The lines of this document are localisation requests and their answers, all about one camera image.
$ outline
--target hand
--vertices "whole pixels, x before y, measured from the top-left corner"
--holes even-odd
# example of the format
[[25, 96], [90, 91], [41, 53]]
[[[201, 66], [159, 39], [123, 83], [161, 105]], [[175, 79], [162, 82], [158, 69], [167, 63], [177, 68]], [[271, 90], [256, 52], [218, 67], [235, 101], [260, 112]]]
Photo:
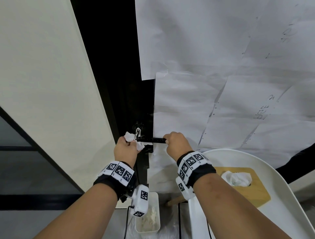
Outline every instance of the hand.
[[128, 163], [133, 169], [139, 152], [137, 150], [137, 142], [126, 142], [125, 137], [122, 136], [118, 139], [114, 148], [115, 161]]
[[166, 139], [166, 144], [168, 145], [166, 152], [171, 156], [176, 162], [180, 156], [192, 151], [192, 148], [182, 133], [171, 132], [163, 136]]

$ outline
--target cable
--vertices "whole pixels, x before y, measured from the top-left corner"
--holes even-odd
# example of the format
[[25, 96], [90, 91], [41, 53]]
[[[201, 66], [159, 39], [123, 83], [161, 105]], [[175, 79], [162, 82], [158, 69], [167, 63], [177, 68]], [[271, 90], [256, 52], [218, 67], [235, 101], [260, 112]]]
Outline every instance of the cable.
[[125, 236], [123, 237], [123, 239], [126, 239], [127, 226], [128, 226], [128, 215], [129, 215], [129, 209], [130, 209], [130, 208], [135, 208], [135, 207], [134, 207], [134, 206], [128, 206], [128, 209], [127, 209], [127, 221], [126, 221]]
[[180, 226], [180, 203], [178, 204], [178, 226], [179, 226], [179, 239], [181, 239], [181, 226]]
[[211, 233], [210, 233], [210, 228], [209, 228], [209, 223], [208, 223], [208, 220], [207, 220], [207, 226], [208, 226], [208, 232], [209, 232], [210, 239], [212, 239], [212, 237], [211, 237]]

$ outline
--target forearm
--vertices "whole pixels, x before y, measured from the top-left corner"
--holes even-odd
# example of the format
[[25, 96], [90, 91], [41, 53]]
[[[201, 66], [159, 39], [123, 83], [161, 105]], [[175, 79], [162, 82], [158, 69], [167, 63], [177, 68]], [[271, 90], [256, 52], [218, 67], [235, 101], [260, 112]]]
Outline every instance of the forearm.
[[116, 204], [115, 191], [96, 184], [35, 238], [102, 238]]
[[290, 239], [218, 174], [202, 176], [193, 188], [216, 239]]

